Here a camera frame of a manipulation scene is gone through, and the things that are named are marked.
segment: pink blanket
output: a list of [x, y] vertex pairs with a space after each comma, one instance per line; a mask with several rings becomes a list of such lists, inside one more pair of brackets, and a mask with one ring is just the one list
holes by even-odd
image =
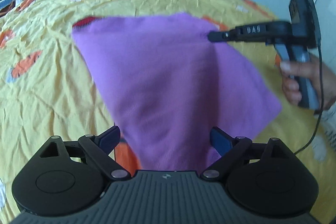
[[116, 125], [144, 169], [204, 170], [209, 133], [255, 138], [281, 111], [256, 68], [211, 23], [188, 14], [111, 17], [73, 38]]

